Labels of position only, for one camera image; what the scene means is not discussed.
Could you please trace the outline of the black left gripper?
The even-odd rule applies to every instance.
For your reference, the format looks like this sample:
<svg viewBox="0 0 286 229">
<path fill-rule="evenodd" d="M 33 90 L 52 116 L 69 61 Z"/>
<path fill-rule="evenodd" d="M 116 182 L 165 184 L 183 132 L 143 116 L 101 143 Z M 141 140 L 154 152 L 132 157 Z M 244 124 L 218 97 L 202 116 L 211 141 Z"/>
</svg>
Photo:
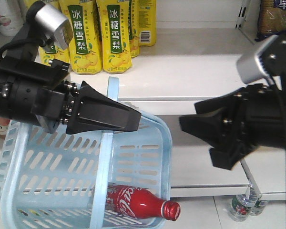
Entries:
<svg viewBox="0 0 286 229">
<path fill-rule="evenodd" d="M 41 126 L 53 133 L 71 110 L 76 86 L 65 78 L 68 63 L 52 60 L 45 65 L 35 61 L 6 58 L 4 116 L 8 119 Z M 74 100 L 66 134 L 109 130 L 137 131 L 141 113 L 99 93 L 85 81 Z"/>
</svg>

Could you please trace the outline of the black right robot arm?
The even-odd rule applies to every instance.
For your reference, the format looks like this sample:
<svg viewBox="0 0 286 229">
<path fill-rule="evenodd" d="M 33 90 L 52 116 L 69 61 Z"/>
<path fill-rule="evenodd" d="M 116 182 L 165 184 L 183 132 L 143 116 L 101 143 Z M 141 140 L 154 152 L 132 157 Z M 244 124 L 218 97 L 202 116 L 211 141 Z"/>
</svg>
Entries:
<svg viewBox="0 0 286 229">
<path fill-rule="evenodd" d="M 244 87 L 179 117 L 182 131 L 210 145 L 213 166 L 227 170 L 260 146 L 286 148 L 286 32 L 247 51 L 236 67 Z"/>
</svg>

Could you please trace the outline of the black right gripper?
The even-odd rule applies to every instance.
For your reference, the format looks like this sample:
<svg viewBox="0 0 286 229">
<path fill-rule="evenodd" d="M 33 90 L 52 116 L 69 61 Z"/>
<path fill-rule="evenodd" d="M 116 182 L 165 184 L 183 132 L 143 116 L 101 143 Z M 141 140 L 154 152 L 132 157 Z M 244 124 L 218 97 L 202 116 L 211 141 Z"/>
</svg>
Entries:
<svg viewBox="0 0 286 229">
<path fill-rule="evenodd" d="M 181 130 L 211 147 L 214 167 L 231 170 L 259 146 L 286 148 L 286 116 L 273 86 L 252 84 L 194 104 L 179 117 Z"/>
</svg>

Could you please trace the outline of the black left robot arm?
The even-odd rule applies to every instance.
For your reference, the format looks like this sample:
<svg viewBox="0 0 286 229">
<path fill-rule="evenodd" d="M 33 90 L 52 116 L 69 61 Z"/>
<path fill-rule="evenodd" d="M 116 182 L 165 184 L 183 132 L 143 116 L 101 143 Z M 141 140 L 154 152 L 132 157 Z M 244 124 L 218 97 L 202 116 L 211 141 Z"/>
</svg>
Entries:
<svg viewBox="0 0 286 229">
<path fill-rule="evenodd" d="M 60 124 L 69 135 L 109 130 L 132 132 L 139 126 L 137 110 L 99 93 L 86 82 L 66 80 L 71 66 L 53 59 L 35 62 L 40 47 L 66 49 L 72 40 L 68 18 L 58 9 L 36 1 L 20 31 L 0 48 L 0 117 L 40 126 L 54 133 Z"/>
</svg>

